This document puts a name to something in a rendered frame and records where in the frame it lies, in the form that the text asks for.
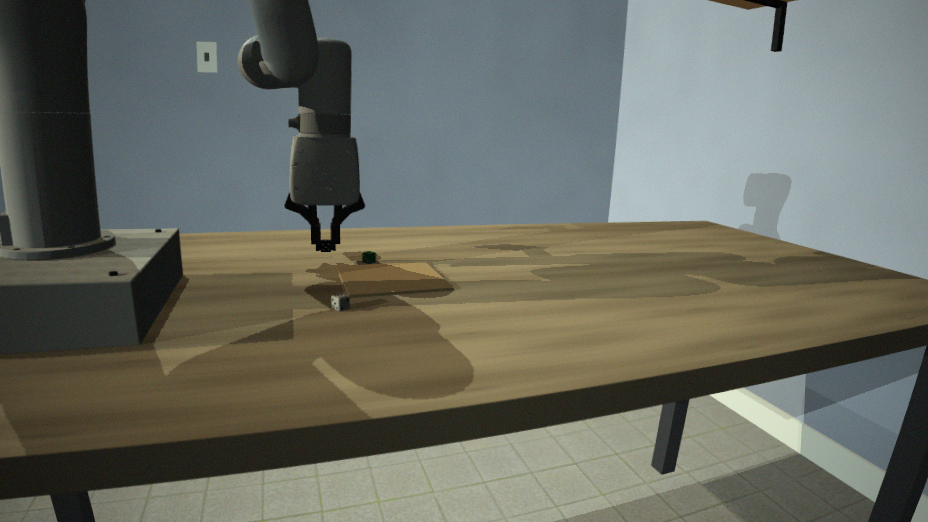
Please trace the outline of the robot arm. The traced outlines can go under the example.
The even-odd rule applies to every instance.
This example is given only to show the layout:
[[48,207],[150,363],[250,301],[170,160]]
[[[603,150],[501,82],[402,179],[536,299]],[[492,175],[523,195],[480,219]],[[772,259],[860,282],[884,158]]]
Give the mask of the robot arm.
[[[350,46],[317,38],[308,0],[247,1],[258,35],[239,51],[242,76],[297,86],[288,125],[298,132],[351,134]],[[2,258],[70,258],[116,242],[100,229],[84,2],[0,0]]]

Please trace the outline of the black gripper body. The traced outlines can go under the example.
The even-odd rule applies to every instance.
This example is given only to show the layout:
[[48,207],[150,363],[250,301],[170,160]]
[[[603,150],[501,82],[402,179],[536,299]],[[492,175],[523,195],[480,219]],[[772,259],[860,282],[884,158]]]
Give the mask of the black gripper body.
[[290,197],[299,205],[352,205],[360,195],[359,157],[351,134],[294,136]]

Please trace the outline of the white die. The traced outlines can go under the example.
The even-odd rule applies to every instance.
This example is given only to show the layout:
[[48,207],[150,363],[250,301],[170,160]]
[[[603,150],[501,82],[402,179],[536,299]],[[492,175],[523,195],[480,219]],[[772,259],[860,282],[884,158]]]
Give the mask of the white die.
[[332,308],[337,311],[343,311],[350,308],[350,297],[345,294],[337,294],[331,297]]

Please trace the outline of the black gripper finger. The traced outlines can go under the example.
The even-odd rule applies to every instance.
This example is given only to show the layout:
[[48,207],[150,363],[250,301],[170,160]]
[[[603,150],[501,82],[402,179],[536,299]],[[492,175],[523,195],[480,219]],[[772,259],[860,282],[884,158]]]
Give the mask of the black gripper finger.
[[308,205],[308,208],[304,205],[299,205],[292,202],[290,198],[290,192],[287,197],[285,208],[293,212],[299,213],[304,217],[309,224],[311,225],[311,244],[316,244],[316,251],[321,250],[321,238],[320,238],[320,223],[317,218],[317,213],[315,213],[315,206]]
[[345,206],[334,206],[334,217],[331,223],[331,250],[336,251],[336,244],[340,244],[340,224],[351,214],[365,208],[361,193],[358,202]]

